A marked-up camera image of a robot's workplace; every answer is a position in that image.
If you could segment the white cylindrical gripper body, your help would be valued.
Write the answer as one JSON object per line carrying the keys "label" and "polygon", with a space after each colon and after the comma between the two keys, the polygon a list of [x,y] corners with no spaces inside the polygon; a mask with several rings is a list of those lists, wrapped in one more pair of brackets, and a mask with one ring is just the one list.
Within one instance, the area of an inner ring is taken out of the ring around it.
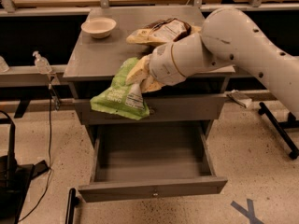
{"label": "white cylindrical gripper body", "polygon": [[172,57],[172,43],[154,49],[149,58],[149,72],[164,85],[174,86],[186,80],[175,65]]}

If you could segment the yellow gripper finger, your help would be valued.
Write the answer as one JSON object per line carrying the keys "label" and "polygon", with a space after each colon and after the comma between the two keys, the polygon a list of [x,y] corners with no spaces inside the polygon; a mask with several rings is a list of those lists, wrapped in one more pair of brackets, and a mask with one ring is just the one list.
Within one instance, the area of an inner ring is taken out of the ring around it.
{"label": "yellow gripper finger", "polygon": [[134,83],[141,83],[145,80],[150,74],[149,63],[149,56],[141,58],[127,75],[126,84],[131,85]]}
{"label": "yellow gripper finger", "polygon": [[164,86],[163,83],[156,80],[154,77],[143,77],[140,83],[142,93],[158,91]]}

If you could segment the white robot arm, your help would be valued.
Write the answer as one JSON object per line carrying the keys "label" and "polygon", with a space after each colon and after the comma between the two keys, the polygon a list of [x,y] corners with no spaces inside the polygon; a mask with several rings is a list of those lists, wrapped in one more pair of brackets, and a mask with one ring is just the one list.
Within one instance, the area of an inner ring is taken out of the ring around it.
{"label": "white robot arm", "polygon": [[154,49],[135,65],[126,82],[157,91],[231,64],[256,77],[299,118],[299,59],[279,49],[234,8],[213,11],[199,32]]}

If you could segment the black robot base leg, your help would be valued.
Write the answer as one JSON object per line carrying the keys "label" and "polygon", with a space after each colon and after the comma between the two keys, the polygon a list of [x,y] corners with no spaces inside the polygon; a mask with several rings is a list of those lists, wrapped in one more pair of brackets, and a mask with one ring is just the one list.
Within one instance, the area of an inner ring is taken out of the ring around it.
{"label": "black robot base leg", "polygon": [[289,153],[289,157],[292,160],[296,160],[299,157],[299,148],[289,137],[286,130],[293,129],[293,128],[299,128],[299,120],[297,120],[296,117],[292,113],[289,113],[286,121],[278,122],[277,119],[272,114],[272,112],[265,105],[265,103],[260,102],[259,106],[260,106],[260,109],[258,110],[258,113],[260,115],[266,115],[268,117],[268,119],[273,124],[275,129],[278,131],[278,133],[280,134],[282,139],[285,141],[287,146],[290,148],[291,152]]}

